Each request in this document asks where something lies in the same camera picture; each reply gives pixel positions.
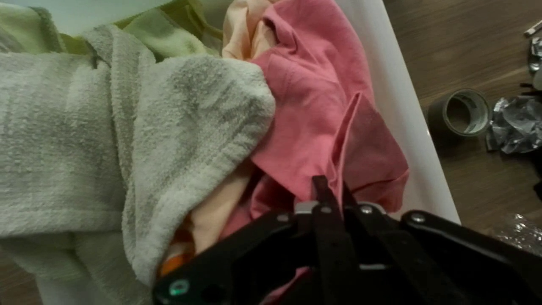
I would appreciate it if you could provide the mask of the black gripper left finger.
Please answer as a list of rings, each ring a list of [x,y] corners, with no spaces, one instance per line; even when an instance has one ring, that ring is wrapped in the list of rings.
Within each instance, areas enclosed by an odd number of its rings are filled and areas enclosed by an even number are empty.
[[[258,305],[295,276],[297,218],[270,211],[158,279],[155,305]]]

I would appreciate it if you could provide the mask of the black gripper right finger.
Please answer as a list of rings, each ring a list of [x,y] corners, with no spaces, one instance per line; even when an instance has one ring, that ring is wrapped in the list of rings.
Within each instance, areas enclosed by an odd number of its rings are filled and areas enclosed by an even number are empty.
[[[361,204],[375,255],[422,305],[542,305],[542,257],[424,210],[400,220]]]

